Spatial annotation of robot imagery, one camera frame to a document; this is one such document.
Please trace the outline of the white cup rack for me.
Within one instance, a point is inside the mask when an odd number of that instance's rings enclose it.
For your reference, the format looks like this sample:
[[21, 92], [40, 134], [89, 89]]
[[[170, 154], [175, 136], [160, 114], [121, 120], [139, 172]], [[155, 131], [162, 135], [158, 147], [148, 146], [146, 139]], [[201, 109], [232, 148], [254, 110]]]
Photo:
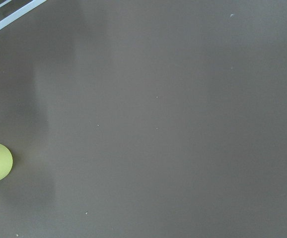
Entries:
[[0, 0], [0, 30], [46, 0]]

